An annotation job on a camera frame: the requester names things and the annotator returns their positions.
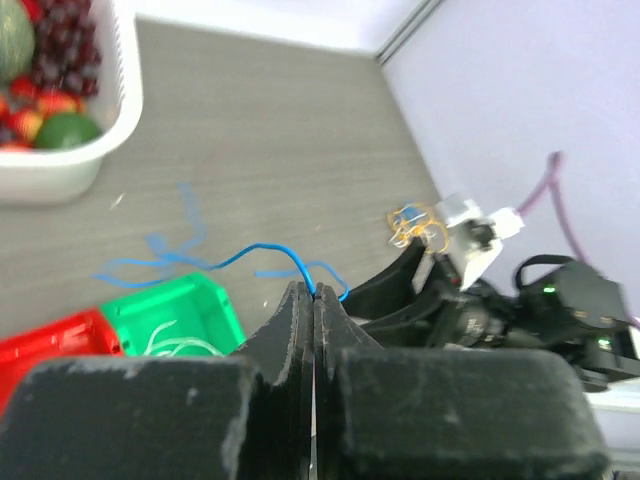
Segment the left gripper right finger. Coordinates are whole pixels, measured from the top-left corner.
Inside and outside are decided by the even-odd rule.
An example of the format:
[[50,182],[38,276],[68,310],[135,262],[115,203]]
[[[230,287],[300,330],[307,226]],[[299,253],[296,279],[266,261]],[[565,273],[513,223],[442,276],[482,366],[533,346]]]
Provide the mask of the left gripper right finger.
[[573,369],[539,350],[383,348],[314,295],[321,479],[598,479],[610,454]]

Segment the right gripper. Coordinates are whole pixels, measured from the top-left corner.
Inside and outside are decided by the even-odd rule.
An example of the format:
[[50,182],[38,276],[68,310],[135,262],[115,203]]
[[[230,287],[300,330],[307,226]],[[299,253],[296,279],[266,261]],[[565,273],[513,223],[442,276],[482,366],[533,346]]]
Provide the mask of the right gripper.
[[425,253],[410,244],[388,267],[350,290],[349,316],[385,348],[497,349],[506,345],[516,301],[480,278],[464,290],[447,254],[434,254],[419,299],[413,278]]

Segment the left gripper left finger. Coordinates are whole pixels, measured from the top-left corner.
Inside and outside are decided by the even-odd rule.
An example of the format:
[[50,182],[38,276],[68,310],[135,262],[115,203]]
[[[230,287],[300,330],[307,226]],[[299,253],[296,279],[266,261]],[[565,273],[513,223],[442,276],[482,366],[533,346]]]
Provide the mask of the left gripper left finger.
[[313,301],[291,283],[225,357],[35,366],[1,420],[5,479],[305,479]]

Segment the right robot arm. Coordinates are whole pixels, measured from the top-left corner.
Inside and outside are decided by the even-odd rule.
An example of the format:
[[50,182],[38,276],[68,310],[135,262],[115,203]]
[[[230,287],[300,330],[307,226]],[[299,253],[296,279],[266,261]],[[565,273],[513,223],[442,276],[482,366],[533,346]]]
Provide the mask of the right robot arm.
[[413,279],[426,247],[413,241],[342,306],[384,347],[536,349],[560,355],[586,391],[639,377],[621,286],[563,255],[535,255],[515,271],[514,297],[484,279],[463,288],[449,254],[431,255],[421,288]]

